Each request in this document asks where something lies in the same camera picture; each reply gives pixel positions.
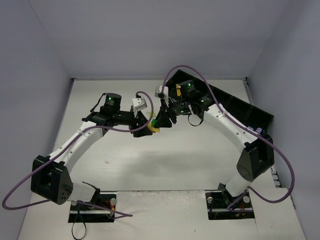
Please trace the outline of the green yellow brown lego stack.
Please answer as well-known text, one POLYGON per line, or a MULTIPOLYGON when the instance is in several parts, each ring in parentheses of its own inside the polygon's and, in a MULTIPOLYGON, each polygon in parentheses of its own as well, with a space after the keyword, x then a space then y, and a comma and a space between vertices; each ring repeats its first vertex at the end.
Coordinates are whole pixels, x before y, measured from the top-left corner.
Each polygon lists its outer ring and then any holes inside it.
POLYGON ((149 129, 152 133, 159 133, 159 132, 160 132, 160 129, 155 127, 156 122, 157 122, 156 119, 152 119, 152 120, 148 123, 148 125, 147 125, 148 129, 149 129))

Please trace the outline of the long yellow lego brick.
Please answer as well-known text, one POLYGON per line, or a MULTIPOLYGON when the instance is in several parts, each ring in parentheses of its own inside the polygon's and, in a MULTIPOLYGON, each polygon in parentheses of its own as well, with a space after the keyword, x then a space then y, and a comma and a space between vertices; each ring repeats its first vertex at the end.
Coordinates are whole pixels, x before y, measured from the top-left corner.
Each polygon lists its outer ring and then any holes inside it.
POLYGON ((176 95, 177 95, 178 97, 181 96, 181 87, 180 87, 179 84, 176 84, 176 95))

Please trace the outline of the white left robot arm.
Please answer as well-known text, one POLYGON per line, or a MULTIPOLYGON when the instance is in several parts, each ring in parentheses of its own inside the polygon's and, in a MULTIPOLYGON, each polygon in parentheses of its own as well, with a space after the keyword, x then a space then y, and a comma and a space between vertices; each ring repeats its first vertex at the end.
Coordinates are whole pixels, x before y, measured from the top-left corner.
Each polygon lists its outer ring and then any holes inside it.
POLYGON ((60 149, 48 156, 37 156, 32 163, 30 189, 33 193, 62 205, 67 201, 97 204, 100 189, 90 183, 73 183, 71 172, 77 161, 107 132, 116 131, 116 126, 127 126, 127 132, 133 137, 151 136, 148 128, 151 122, 143 110, 147 108, 145 98, 148 94, 138 91, 132 99, 130 111, 122 111, 121 95, 104 93, 104 104, 99 111, 93 108, 90 114, 82 119, 78 131, 61 146, 60 149))

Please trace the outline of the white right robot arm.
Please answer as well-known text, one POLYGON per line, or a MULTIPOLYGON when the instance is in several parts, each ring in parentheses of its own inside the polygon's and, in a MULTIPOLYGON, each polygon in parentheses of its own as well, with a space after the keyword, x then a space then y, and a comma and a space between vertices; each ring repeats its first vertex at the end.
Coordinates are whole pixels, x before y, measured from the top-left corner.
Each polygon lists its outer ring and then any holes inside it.
POLYGON ((155 96, 160 98, 161 106, 156 116, 155 128, 171 128, 178 116, 194 115, 201 123, 214 128, 225 137, 239 152, 234 163, 233 175, 224 170, 213 171, 213 177, 196 177, 190 186, 178 186, 176 190, 213 190, 218 187, 218 178, 223 179, 223 188, 232 197, 239 196, 246 189, 273 189, 271 167, 274 164, 272 138, 266 133, 257 133, 242 124, 228 112, 212 94, 198 91, 192 80, 178 85, 181 95, 174 100, 167 86, 156 88, 155 96))

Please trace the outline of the black compartment sorting tray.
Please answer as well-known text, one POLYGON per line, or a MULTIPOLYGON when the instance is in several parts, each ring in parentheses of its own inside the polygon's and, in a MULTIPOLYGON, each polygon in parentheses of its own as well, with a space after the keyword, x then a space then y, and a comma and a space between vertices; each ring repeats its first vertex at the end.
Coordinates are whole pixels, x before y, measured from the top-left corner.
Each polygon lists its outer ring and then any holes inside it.
MULTIPOLYGON (((189 115, 191 112, 195 113, 200 119, 204 117, 204 111, 211 105, 215 104, 215 101, 204 81, 200 80, 188 74, 182 70, 178 70, 174 75, 166 82, 166 87, 169 90, 169 97, 172 101, 177 102, 180 106, 185 106, 185 111, 178 113, 180 115, 189 115), (195 88, 195 95, 192 99, 184 98, 183 95, 177 96, 176 84, 181 84, 185 81, 193 81, 195 88), (188 105, 191 105, 192 111, 188 109, 188 105)), ((273 121, 274 116, 252 104, 249 104, 240 98, 233 96, 213 85, 210 86, 218 103, 222 104, 222 107, 244 126, 256 131, 257 128, 262 129, 261 135, 265 138, 269 137, 268 128, 273 121)))

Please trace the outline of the lavender lego in tray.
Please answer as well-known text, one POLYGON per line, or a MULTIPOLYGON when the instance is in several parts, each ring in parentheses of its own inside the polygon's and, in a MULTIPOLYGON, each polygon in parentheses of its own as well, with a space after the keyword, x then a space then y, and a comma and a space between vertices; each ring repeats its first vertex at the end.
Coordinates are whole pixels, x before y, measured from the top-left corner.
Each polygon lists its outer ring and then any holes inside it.
POLYGON ((262 130, 260 127, 258 127, 258 128, 255 130, 255 132, 261 135, 262 132, 263 132, 263 130, 262 130))

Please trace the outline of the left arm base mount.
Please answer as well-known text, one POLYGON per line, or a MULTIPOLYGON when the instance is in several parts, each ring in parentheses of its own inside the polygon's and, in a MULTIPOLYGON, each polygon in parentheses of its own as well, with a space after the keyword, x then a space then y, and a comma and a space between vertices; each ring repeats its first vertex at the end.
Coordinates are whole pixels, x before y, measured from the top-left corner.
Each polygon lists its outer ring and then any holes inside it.
MULTIPOLYGON (((99 200, 94 203, 103 208, 115 210, 116 193, 101 193, 99 200)), ((68 223, 113 223, 115 214, 107 210, 83 204, 70 205, 68 223)))

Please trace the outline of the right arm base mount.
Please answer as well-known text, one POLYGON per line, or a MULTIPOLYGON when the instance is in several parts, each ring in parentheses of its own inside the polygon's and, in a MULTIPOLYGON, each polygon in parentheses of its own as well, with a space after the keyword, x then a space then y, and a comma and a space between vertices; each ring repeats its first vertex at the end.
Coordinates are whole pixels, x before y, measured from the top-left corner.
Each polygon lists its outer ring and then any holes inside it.
POLYGON ((232 197, 221 190, 207 191, 205 200, 208 219, 210 221, 254 219, 250 195, 247 191, 244 193, 232 197))

